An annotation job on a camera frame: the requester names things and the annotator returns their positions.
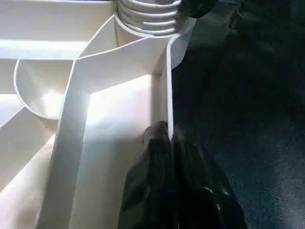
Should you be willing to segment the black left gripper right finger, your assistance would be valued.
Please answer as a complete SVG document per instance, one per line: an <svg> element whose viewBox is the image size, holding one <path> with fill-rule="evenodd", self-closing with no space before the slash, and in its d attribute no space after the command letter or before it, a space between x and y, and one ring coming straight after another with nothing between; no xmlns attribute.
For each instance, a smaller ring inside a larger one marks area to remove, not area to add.
<svg viewBox="0 0 305 229"><path fill-rule="evenodd" d="M247 228L228 178L204 146L178 125L172 146L179 228Z"/></svg>

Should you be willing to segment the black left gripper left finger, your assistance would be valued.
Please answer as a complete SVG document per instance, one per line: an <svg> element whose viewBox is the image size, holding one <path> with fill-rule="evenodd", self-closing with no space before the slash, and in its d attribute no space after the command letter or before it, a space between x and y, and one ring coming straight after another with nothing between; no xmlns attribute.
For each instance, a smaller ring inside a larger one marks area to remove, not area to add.
<svg viewBox="0 0 305 229"><path fill-rule="evenodd" d="M145 129L142 151L126 175L119 229L175 229L176 182L166 121Z"/></svg>

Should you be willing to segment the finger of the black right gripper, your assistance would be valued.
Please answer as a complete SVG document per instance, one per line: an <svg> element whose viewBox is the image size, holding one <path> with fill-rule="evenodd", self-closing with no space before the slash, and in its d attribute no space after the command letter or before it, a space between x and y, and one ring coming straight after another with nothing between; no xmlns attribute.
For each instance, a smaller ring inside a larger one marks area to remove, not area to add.
<svg viewBox="0 0 305 229"><path fill-rule="evenodd" d="M209 13L218 0L183 0L182 13L191 18L201 18Z"/></svg>

